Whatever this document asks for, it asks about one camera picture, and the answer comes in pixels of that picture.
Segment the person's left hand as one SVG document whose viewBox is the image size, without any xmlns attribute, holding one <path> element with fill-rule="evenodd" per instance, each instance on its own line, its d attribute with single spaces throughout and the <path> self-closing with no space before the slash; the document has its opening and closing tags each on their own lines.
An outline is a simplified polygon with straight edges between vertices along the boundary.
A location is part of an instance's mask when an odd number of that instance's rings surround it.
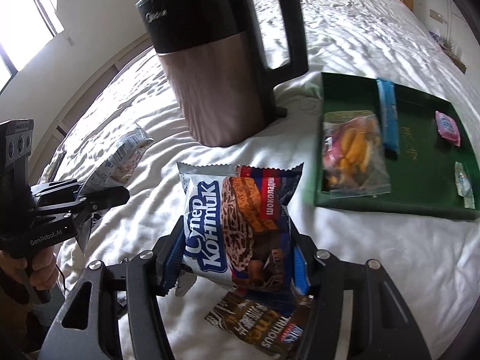
<svg viewBox="0 0 480 360">
<path fill-rule="evenodd" d="M 15 259 L 6 251 L 1 251 L 1 269 L 4 273 L 18 283 L 22 283 L 20 272 L 29 263 L 25 258 Z M 54 247 L 41 250 L 30 263 L 32 273 L 29 277 L 30 284 L 37 290 L 50 290 L 55 286 L 59 273 L 56 268 Z"/>
</svg>

